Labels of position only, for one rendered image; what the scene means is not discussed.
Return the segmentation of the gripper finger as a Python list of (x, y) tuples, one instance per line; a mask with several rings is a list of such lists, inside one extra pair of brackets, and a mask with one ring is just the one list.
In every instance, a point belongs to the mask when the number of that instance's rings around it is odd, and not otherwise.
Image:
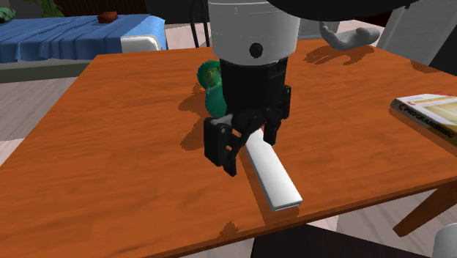
[(266, 122), (264, 124), (264, 136), (265, 142), (274, 146), (276, 144), (276, 138), (278, 130), (281, 126), (283, 119), (287, 119), (290, 113), (290, 102), (291, 102), (291, 87), (285, 85), (283, 93), (281, 95), (280, 102), (271, 108), (267, 108), (264, 111)]
[(238, 114), (204, 120), (204, 155), (216, 166), (234, 177), (237, 174), (236, 156), (249, 136), (267, 118), (261, 109), (248, 109)]

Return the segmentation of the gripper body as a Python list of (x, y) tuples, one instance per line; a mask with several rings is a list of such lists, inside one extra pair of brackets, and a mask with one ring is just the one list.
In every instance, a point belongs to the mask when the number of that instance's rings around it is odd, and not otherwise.
[(285, 85), (288, 59), (271, 64), (239, 65), (220, 60), (226, 113), (278, 107), (289, 116), (289, 86)]

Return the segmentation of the green figure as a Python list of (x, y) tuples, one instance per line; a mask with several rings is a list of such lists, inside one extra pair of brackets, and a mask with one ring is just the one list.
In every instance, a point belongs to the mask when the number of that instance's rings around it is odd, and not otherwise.
[(196, 73), (198, 82), (205, 90), (205, 107), (211, 117), (226, 115), (227, 105), (223, 97), (223, 81), (220, 62), (208, 60), (201, 64)]

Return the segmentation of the flat white remote control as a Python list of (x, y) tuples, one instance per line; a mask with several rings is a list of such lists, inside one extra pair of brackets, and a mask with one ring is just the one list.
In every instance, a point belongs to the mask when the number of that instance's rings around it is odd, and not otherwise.
[(251, 133), (245, 143), (248, 157), (272, 211), (302, 204), (302, 197), (270, 144), (264, 132)]

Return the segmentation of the grey figure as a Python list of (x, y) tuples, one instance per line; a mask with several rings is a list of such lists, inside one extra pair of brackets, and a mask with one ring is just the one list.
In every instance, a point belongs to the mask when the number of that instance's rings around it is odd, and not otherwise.
[(381, 34), (381, 32), (376, 28), (363, 27), (335, 33), (330, 31), (327, 24), (323, 21), (319, 21), (319, 31), (322, 38), (329, 44), (329, 46), (339, 51), (346, 51), (360, 46), (370, 45), (376, 42)]

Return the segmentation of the brown wooden table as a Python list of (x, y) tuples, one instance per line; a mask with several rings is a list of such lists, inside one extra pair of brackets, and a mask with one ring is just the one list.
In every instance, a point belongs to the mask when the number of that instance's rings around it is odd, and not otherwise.
[(303, 40), (275, 151), (302, 196), (271, 211), (246, 154), (230, 177), (202, 150), (191, 48), (96, 57), (0, 166), (0, 258), (164, 258), (457, 180), (457, 150), (390, 112), (457, 94), (457, 76), (365, 47)]

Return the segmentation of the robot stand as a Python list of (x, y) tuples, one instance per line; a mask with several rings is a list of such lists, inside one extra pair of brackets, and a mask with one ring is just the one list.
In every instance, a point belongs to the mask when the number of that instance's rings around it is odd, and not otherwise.
[(303, 224), (256, 237), (250, 258), (429, 258)]

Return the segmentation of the brown box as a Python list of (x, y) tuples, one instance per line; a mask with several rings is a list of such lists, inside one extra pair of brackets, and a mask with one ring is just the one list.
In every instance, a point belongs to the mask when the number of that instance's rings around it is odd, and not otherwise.
[(116, 11), (109, 11), (109, 12), (101, 12), (97, 16), (98, 23), (112, 23), (118, 18), (118, 14)]

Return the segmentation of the white and green book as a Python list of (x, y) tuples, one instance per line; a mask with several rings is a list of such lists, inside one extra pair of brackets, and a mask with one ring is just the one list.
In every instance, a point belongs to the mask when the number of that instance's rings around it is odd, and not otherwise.
[(398, 97), (390, 107), (457, 147), (457, 96), (435, 92)]

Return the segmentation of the bed with blue cover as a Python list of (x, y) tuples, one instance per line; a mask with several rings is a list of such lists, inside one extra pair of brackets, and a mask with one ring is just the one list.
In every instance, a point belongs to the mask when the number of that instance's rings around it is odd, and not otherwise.
[(0, 63), (92, 60), (100, 54), (167, 49), (165, 20), (149, 14), (13, 19), (0, 24)]

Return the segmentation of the green plant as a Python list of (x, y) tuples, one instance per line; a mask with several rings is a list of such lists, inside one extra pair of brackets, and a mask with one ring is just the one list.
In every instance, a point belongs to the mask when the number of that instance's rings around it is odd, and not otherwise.
[(42, 18), (64, 17), (63, 9), (51, 3), (51, 0), (24, 0), (30, 4), (36, 4), (42, 9)]

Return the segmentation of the green pillow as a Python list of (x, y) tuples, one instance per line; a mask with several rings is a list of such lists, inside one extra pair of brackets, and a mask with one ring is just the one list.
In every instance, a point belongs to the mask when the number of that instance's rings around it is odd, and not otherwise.
[(16, 16), (16, 11), (10, 7), (0, 7), (0, 24), (8, 23)]

